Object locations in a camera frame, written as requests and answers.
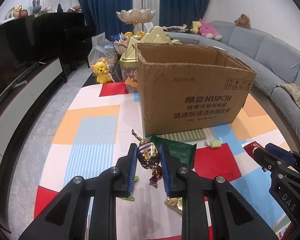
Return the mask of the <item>red snack packet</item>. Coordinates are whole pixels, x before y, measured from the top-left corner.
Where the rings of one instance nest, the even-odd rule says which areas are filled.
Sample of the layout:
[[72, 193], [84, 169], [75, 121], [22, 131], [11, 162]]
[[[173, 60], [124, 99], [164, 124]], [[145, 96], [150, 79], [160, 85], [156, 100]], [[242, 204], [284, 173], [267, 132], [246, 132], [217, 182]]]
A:
[[253, 159], [254, 159], [254, 150], [256, 148], [262, 148], [262, 146], [256, 141], [250, 142], [250, 143], [246, 144], [245, 146], [243, 146], [243, 149], [245, 150], [245, 152]]

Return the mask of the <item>light green candy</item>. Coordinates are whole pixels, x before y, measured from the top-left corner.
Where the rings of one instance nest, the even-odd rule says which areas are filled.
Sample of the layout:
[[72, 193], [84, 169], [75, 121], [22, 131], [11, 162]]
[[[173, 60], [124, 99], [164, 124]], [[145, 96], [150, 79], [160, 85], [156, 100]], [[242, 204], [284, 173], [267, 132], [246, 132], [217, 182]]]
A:
[[220, 148], [222, 145], [222, 139], [216, 138], [216, 139], [206, 140], [205, 144], [207, 147], [209, 147], [211, 149]]

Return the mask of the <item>gold foil snack packet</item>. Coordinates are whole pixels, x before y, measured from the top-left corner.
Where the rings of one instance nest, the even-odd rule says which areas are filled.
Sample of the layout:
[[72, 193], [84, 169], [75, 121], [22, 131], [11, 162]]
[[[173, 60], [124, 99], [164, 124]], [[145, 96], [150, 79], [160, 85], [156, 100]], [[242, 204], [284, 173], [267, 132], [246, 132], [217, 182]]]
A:
[[173, 211], [177, 212], [179, 215], [183, 213], [183, 200], [181, 197], [177, 198], [167, 198], [165, 200], [165, 205], [172, 209]]

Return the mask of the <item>dark green snack packet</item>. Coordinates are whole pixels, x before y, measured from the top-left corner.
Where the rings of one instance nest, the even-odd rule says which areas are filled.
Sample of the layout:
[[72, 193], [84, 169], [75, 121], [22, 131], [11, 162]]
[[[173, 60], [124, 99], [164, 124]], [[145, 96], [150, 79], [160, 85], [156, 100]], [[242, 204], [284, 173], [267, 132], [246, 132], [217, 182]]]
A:
[[171, 156], [178, 158], [183, 166], [191, 170], [194, 168], [194, 156], [197, 144], [190, 145], [184, 142], [164, 139], [156, 135], [152, 135], [150, 141], [155, 144], [158, 150], [160, 150], [162, 144], [166, 144]]

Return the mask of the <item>green yellow snack packet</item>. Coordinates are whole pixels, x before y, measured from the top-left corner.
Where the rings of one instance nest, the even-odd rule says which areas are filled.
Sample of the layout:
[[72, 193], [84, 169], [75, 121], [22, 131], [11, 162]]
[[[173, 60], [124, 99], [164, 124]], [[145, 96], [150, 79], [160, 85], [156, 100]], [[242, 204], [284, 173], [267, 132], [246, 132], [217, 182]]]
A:
[[134, 202], [135, 198], [133, 196], [133, 192], [134, 192], [134, 185], [136, 182], [139, 181], [139, 176], [134, 176], [134, 180], [133, 180], [133, 184], [132, 187], [130, 188], [130, 192], [129, 192], [129, 196], [128, 197], [120, 197], [120, 199], [122, 200], [126, 200], [126, 201], [130, 201], [130, 202]]

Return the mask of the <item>brown foil candy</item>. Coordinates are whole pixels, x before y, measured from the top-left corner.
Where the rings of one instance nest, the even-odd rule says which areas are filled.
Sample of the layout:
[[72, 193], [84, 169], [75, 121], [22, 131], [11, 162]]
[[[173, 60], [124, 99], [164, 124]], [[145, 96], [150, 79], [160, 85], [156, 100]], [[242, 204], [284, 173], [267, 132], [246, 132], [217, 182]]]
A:
[[139, 141], [137, 158], [144, 169], [151, 170], [152, 176], [149, 185], [158, 188], [158, 181], [162, 178], [162, 168], [160, 166], [160, 154], [157, 147], [149, 139], [144, 139], [134, 132], [132, 135]]

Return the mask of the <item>colourful patterned play mat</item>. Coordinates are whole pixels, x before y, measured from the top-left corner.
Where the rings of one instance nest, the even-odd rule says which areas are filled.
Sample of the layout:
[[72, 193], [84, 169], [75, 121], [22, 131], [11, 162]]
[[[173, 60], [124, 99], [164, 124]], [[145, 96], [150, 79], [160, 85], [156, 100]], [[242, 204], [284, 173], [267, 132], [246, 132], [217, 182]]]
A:
[[[75, 176], [98, 176], [114, 166], [136, 142], [132, 129], [142, 134], [139, 96], [122, 83], [83, 87], [57, 129], [38, 186], [34, 214], [38, 215]], [[289, 149], [283, 135], [253, 96], [247, 97], [232, 124], [166, 134], [165, 139], [197, 144], [194, 170], [202, 177], [224, 176], [282, 237], [289, 219], [269, 194], [270, 174], [243, 149], [256, 141]], [[221, 138], [220, 148], [205, 141]], [[149, 185], [151, 171], [138, 166], [134, 202], [118, 199], [118, 239], [180, 239], [181, 215], [165, 205], [162, 182]]]

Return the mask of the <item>grey sectional sofa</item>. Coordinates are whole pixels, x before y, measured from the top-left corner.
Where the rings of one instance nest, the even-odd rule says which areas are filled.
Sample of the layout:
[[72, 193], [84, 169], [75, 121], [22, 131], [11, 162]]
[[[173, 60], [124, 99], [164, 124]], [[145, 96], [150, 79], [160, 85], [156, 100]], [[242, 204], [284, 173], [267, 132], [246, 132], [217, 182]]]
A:
[[222, 48], [246, 63], [257, 74], [254, 86], [281, 112], [300, 143], [300, 108], [284, 85], [300, 86], [300, 51], [283, 40], [257, 29], [244, 29], [234, 23], [213, 21], [220, 41], [185, 32], [169, 32], [183, 44]]

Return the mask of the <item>brown cardboard box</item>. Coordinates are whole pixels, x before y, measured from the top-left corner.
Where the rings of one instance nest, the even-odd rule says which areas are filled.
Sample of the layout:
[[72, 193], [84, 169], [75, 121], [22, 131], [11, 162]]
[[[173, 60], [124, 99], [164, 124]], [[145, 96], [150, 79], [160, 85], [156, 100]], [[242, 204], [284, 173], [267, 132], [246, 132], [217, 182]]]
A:
[[138, 53], [137, 81], [146, 136], [232, 123], [256, 77], [222, 49], [161, 45]]

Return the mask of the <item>plastic bag of nuts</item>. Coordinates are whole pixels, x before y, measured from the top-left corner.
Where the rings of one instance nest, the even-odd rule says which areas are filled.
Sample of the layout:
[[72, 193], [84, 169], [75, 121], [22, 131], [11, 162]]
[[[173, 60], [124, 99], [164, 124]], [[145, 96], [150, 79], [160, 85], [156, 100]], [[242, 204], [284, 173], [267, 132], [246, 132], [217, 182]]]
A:
[[88, 55], [89, 67], [104, 60], [107, 71], [113, 75], [117, 68], [117, 53], [113, 43], [106, 39], [105, 32], [92, 37], [91, 40], [92, 49]]

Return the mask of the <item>blue curtain right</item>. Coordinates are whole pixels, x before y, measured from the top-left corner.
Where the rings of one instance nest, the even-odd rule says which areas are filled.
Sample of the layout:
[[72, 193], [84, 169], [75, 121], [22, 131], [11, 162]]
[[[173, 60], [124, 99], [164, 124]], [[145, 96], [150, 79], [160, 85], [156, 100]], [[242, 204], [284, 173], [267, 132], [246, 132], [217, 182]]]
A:
[[191, 24], [203, 18], [210, 0], [160, 0], [161, 26]]

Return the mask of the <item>blue curtain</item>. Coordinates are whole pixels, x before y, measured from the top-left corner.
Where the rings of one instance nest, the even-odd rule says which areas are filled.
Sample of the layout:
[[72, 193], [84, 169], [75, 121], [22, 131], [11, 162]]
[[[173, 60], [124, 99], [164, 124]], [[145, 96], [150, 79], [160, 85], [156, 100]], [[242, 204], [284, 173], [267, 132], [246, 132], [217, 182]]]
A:
[[160, 0], [161, 26], [191, 24], [203, 18], [210, 0]]
[[87, 25], [95, 27], [95, 33], [105, 33], [107, 39], [118, 33], [131, 31], [132, 25], [125, 24], [117, 12], [132, 9], [132, 0], [78, 0]]

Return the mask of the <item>black piano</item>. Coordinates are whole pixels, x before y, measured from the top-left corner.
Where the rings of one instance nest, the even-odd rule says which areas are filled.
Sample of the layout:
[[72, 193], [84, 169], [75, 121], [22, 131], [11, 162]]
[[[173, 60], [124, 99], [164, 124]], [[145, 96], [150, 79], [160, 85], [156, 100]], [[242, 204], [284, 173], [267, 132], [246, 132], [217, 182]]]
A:
[[87, 24], [81, 12], [53, 12], [33, 20], [35, 43], [47, 59], [62, 64], [88, 61], [95, 25]]

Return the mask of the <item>grey bunny plush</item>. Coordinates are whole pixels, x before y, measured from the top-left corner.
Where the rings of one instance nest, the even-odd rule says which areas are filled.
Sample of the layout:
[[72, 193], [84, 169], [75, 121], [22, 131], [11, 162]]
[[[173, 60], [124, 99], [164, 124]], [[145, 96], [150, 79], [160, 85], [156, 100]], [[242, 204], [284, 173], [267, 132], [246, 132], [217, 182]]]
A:
[[42, 6], [40, 5], [40, 0], [33, 0], [32, 1], [32, 13], [35, 15], [35, 14], [39, 14], [39, 12], [41, 11], [42, 9]]

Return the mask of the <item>blue curtain left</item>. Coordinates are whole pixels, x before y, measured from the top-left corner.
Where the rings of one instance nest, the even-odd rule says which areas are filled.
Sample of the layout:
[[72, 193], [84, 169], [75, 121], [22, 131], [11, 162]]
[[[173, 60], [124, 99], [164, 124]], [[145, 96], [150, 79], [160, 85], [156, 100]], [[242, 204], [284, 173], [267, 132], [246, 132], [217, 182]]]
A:
[[118, 33], [131, 31], [132, 25], [125, 24], [117, 12], [132, 9], [132, 0], [78, 0], [87, 25], [95, 27], [95, 33], [105, 33], [107, 39]]

